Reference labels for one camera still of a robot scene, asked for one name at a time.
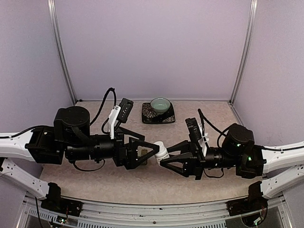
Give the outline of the white pill bottle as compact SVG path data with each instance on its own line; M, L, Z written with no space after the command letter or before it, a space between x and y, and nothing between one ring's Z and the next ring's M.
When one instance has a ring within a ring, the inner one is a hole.
M170 156L167 151L167 148L165 147L165 145L162 141L157 141L154 144L159 146L159 151L155 154L155 159L156 159L158 165L160 165L160 162L162 160L167 159Z

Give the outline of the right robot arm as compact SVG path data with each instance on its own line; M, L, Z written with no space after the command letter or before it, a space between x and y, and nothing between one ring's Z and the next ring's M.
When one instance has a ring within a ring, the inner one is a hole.
M277 147L256 145L253 132L232 124L226 131L220 147L210 147L204 127L188 123L190 141L183 141L167 149L180 151L160 162L162 167L184 177L195 176L200 180L206 170L235 168L236 175L253 179L272 171L286 170L274 177L264 179L248 188L249 196L243 200L243 207L253 211L261 204L261 196L270 199L304 179L304 143L294 143Z

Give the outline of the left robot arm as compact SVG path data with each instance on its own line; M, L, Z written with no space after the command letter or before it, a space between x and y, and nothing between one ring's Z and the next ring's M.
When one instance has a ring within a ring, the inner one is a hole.
M145 141L138 133L120 127L131 111L128 104L115 106L107 122L107 134L90 134L90 114L80 106L58 110L53 126L33 126L20 133L0 137L0 173L14 180L56 211L66 206L60 187L45 182L17 168L12 159L20 158L40 164L61 165L93 160L104 164L112 159L127 170L137 168L159 151L159 146Z

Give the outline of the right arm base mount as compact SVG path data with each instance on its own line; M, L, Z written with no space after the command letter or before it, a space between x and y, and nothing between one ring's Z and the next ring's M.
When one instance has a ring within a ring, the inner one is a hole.
M248 196L226 202L230 216L245 214L268 207L268 200L263 197L262 181L257 181L248 187Z

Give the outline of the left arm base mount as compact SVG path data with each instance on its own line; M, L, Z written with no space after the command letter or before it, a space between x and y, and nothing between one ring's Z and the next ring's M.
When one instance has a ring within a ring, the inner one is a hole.
M53 212L79 217L83 203L78 200L61 197L61 188L53 182L48 183L46 199L41 201L41 208Z

